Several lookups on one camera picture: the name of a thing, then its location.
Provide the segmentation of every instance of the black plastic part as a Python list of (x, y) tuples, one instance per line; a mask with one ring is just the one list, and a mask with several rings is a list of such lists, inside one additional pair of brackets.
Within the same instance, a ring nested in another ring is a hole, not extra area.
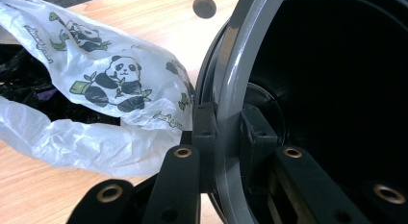
[(181, 133), (180, 144), (192, 144), (191, 140), (192, 131), (183, 131)]
[(134, 187), (132, 204), (135, 209), (133, 210), (132, 222), (129, 223), (141, 223), (156, 179), (157, 174)]
[(68, 224), (115, 224), (132, 220), (133, 186), (123, 180), (108, 180), (93, 187), (76, 206)]
[(240, 167), (246, 192), (267, 187), (268, 160), (278, 146), (278, 136), (260, 110), (245, 104), (241, 112)]
[(285, 142), (287, 135), (285, 117), (278, 104), (279, 98), (270, 94), (264, 88), (253, 83), (248, 83), (243, 102), (252, 105), (262, 113), (274, 133), (277, 134), (280, 143)]
[(199, 223), (199, 160), (191, 145), (167, 151), (141, 223)]
[(245, 104), (241, 117), (240, 168), (246, 201), (259, 223), (271, 223), (266, 178), (278, 136), (257, 107)]
[(200, 151), (200, 192), (214, 192), (216, 115), (212, 102), (199, 105), (194, 112), (192, 145)]
[(281, 185), (296, 213), (297, 223), (370, 223), (306, 150), (278, 147), (272, 168), (271, 198), (276, 196), (276, 185)]

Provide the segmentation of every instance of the panda cartoon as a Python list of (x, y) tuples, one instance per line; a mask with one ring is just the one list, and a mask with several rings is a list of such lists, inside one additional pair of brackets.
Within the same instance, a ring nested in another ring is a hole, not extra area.
[(77, 44), (88, 52), (93, 50), (107, 50), (107, 46), (110, 44), (108, 41), (102, 41), (102, 38), (99, 36), (99, 31), (85, 25), (79, 25), (70, 20), (66, 24), (66, 28), (72, 34)]
[(109, 67), (94, 78), (84, 92), (91, 103), (115, 105), (122, 112), (144, 108), (140, 83), (141, 66), (131, 57), (113, 56)]

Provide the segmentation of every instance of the plastic bag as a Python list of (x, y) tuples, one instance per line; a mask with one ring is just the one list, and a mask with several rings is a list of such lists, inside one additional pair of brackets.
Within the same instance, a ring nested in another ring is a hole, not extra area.
[(21, 45), (0, 44), (0, 96), (41, 111), (51, 121), (120, 124), (119, 117), (71, 103), (52, 85), (46, 67)]
[(0, 138), (17, 151), (56, 166), (149, 175), (191, 129), (192, 87), (165, 49), (41, 0), (0, 0), (0, 25), (70, 102), (120, 117), (120, 127), (51, 122), (0, 97)]

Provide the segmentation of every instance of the brass insert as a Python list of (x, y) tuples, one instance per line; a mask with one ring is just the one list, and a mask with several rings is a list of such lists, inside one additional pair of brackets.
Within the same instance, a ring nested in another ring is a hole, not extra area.
[(294, 159), (298, 159), (303, 156), (302, 152), (292, 147), (285, 148), (283, 152), (285, 153), (286, 156)]
[(405, 196), (402, 193), (391, 187), (387, 187), (384, 185), (375, 185), (373, 190), (378, 197), (384, 199), (387, 202), (400, 205), (404, 204), (406, 201)]
[(190, 156), (191, 153), (192, 151), (189, 148), (178, 148), (176, 151), (174, 151), (174, 155), (181, 159)]
[(102, 188), (96, 195), (96, 198), (101, 203), (110, 203), (119, 198), (122, 192), (122, 187), (117, 184), (111, 184)]

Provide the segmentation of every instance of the screw hole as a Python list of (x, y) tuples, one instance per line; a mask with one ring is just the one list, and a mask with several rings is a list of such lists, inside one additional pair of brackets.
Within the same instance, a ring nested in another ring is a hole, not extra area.
[(333, 213), (333, 217), (334, 219), (336, 219), (336, 221), (341, 222), (341, 223), (351, 222), (350, 215), (348, 215), (348, 213), (344, 211), (335, 210)]
[(303, 156), (302, 152), (292, 148), (292, 147), (288, 147), (285, 148), (284, 150), (285, 155), (287, 155), (288, 157), (294, 158), (294, 159), (298, 159), (301, 158)]
[(111, 184), (103, 187), (96, 195), (96, 198), (101, 203), (110, 203), (119, 198), (122, 193), (122, 187), (117, 184)]
[(373, 190), (378, 197), (389, 203), (400, 205), (404, 204), (406, 201), (405, 196), (402, 193), (396, 191), (391, 187), (386, 187), (384, 185), (375, 185)]
[(173, 208), (168, 208), (162, 211), (161, 218), (164, 222), (174, 222), (178, 217), (178, 211)]
[(176, 151), (174, 151), (174, 155), (181, 159), (190, 156), (191, 153), (192, 153), (191, 149), (188, 148), (179, 148), (176, 149)]
[(217, 5), (214, 0), (194, 0), (192, 9), (198, 17), (209, 19), (217, 12)]

